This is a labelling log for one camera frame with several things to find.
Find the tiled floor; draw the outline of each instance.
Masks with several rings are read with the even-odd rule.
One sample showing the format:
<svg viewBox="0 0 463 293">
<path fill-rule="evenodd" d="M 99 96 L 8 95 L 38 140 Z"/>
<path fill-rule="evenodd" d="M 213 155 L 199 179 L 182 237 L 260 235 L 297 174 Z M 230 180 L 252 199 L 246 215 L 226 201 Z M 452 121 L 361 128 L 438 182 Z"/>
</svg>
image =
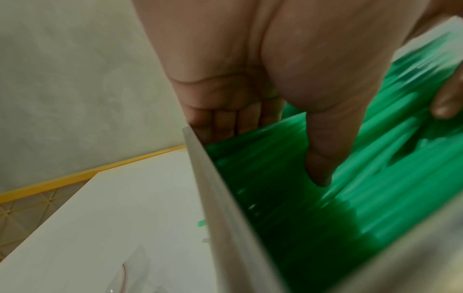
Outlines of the tiled floor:
<svg viewBox="0 0 463 293">
<path fill-rule="evenodd" d="M 86 183 L 0 204 L 0 262 Z"/>
</svg>

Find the white table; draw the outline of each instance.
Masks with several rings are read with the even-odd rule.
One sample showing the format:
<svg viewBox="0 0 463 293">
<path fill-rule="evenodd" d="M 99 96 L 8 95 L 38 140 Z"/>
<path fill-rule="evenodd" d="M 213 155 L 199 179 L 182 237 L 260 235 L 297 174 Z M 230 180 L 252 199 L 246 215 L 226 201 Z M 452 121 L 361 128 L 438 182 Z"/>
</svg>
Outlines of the white table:
<svg viewBox="0 0 463 293">
<path fill-rule="evenodd" d="M 0 263 L 2 293 L 99 293 L 140 243 L 169 293 L 216 291 L 185 149 L 104 171 Z"/>
</svg>

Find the yellow trim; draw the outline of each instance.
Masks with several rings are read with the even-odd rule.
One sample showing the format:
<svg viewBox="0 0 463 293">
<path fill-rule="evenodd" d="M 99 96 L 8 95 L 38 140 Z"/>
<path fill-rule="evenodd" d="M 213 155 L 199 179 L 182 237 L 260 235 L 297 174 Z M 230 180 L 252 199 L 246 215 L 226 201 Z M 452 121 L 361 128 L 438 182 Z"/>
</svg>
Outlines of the yellow trim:
<svg viewBox="0 0 463 293">
<path fill-rule="evenodd" d="M 170 149 L 166 149 L 166 150 L 162 150 L 162 151 L 158 151 L 154 153 L 145 154 L 145 155 L 135 157 L 132 159 L 112 163 L 109 165 L 104 165 L 104 166 L 90 169 L 87 171 L 56 178 L 50 181 L 45 181 L 45 182 L 37 183 L 34 185 L 26 186 L 23 188 L 0 193 L 0 204 L 8 202 L 8 201 L 12 201 L 12 200 L 20 199 L 20 198 L 23 198 L 29 195 L 35 195 L 37 193 L 41 193 L 44 191 L 52 190 L 52 189 L 63 187 L 63 186 L 70 185 L 70 184 L 74 184 L 74 183 L 81 182 L 84 180 L 88 180 L 101 171 L 116 168 L 122 165 L 127 165 L 130 163 L 136 162 L 136 161 L 148 159 L 148 158 L 160 155 L 160 154 L 173 152 L 179 149 L 183 149 L 184 147 L 185 147 L 184 145 L 181 145 L 175 148 L 170 148 Z"/>
</svg>

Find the hand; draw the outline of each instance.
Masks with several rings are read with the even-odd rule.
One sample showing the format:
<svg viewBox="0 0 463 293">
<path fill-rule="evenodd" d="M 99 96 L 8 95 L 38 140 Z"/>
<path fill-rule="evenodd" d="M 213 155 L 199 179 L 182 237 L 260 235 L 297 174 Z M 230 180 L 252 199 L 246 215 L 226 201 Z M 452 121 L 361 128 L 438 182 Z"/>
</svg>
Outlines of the hand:
<svg viewBox="0 0 463 293">
<path fill-rule="evenodd" d="M 428 0 L 134 0 L 185 116 L 208 144 L 307 112 L 312 180 L 347 158 Z"/>
<path fill-rule="evenodd" d="M 408 40 L 422 35 L 452 16 L 463 17 L 463 1 L 432 0 L 410 33 Z M 437 119 L 454 118 L 463 110 L 463 63 L 441 87 L 430 110 Z"/>
</svg>

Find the wall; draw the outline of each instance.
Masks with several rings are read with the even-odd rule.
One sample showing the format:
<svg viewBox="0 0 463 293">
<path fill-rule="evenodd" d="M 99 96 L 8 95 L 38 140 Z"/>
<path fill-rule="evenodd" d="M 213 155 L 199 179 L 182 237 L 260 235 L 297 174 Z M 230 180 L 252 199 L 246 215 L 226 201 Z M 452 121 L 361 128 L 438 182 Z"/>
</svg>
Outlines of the wall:
<svg viewBox="0 0 463 293">
<path fill-rule="evenodd" d="M 129 0 L 3 0 L 0 192 L 183 143 Z"/>
</svg>

